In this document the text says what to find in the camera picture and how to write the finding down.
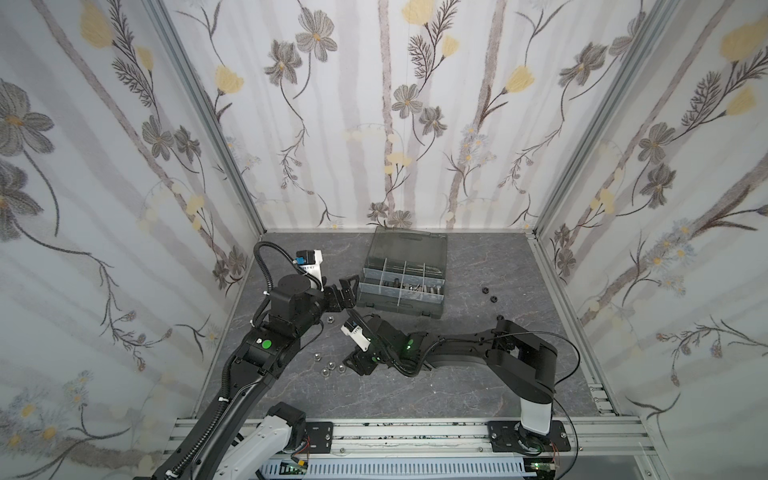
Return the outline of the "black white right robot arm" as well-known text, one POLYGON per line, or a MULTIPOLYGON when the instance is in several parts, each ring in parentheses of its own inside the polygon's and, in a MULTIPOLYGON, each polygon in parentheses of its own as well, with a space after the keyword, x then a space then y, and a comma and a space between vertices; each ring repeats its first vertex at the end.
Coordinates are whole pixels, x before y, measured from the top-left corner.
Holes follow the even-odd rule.
POLYGON ((414 378, 422 370, 465 364, 488 367, 520 400, 520 420, 510 434, 493 433, 513 451, 538 456, 552 445, 558 350, 540 334, 505 319, 493 329, 445 336, 404 333, 378 315, 351 310, 341 327, 355 343, 344 365, 368 376, 380 365, 414 378))

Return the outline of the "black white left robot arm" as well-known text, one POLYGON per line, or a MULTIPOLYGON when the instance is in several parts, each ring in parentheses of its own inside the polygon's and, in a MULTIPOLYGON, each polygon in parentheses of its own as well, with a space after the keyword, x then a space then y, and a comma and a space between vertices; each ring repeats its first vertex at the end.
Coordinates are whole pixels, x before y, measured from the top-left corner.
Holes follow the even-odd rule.
POLYGON ((326 283, 319 253, 290 255, 270 241, 253 248, 266 294, 249 332, 222 368, 221 386, 192 430, 149 479, 212 479, 253 407, 301 350, 301 338, 325 313, 351 309, 358 275, 326 283))

